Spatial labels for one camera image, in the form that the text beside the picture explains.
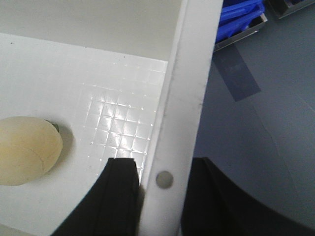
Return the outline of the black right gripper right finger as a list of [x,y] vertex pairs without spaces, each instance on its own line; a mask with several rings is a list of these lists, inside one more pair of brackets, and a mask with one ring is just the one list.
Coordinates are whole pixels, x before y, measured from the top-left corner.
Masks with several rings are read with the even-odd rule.
[[192,160],[181,219],[184,236],[313,236],[262,204],[206,157]]

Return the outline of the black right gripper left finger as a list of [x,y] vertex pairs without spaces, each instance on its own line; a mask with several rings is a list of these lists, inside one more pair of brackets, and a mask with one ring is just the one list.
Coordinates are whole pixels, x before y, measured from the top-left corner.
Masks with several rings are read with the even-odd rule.
[[109,158],[101,175],[55,236],[133,236],[139,177],[131,158]]

